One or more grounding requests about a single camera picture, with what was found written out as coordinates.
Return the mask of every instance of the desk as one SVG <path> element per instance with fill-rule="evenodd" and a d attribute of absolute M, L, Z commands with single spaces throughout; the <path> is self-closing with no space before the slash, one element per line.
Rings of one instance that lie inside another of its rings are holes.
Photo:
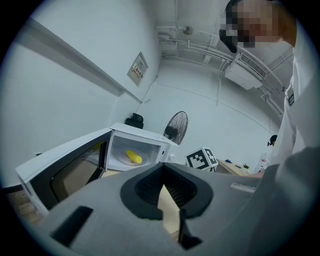
<path fill-rule="evenodd" d="M 217 161 L 219 165 L 221 165 L 223 168 L 225 168 L 229 173 L 233 175 L 238 175 L 238 176 L 250 175 L 249 173 L 247 173 L 245 168 L 236 167 L 236 165 L 242 166 L 240 164 L 229 163 L 229 162 L 226 162 L 225 160 L 220 160 L 220 159 L 217 159 Z"/>

